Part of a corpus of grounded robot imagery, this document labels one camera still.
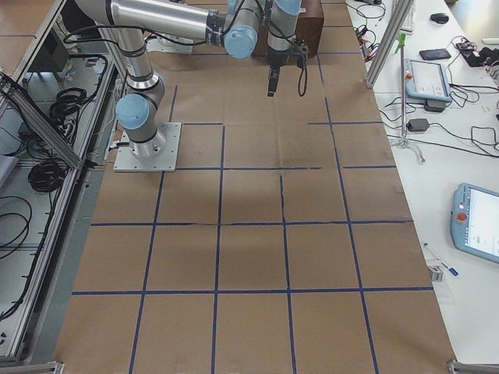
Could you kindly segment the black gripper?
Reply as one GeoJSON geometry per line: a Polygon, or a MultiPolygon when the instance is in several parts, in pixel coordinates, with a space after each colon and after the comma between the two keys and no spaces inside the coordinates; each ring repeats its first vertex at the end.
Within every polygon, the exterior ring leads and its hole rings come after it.
{"type": "Polygon", "coordinates": [[[267,38],[267,63],[269,65],[267,96],[273,97],[278,88],[279,69],[288,64],[292,43],[286,37],[267,38]]]}

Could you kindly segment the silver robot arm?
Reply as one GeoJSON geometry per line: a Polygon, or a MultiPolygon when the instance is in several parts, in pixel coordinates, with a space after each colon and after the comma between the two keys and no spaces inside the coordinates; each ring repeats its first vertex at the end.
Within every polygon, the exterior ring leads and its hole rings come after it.
{"type": "Polygon", "coordinates": [[[230,1],[226,11],[202,9],[183,1],[78,1],[126,70],[129,94],[116,114],[139,160],[162,153],[169,136],[155,122],[165,82],[154,71],[147,44],[154,51],[189,53],[198,45],[224,48],[233,58],[251,56],[259,29],[267,28],[268,96],[277,91],[280,69],[291,55],[306,59],[306,47],[295,37],[299,1],[230,1]]]}

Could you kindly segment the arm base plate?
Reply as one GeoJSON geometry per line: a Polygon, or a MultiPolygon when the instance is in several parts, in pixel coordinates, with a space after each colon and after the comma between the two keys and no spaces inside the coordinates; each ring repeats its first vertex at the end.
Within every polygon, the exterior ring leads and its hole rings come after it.
{"type": "Polygon", "coordinates": [[[173,172],[176,169],[182,124],[162,122],[155,137],[147,143],[134,143],[123,132],[115,157],[116,172],[173,172]]]}

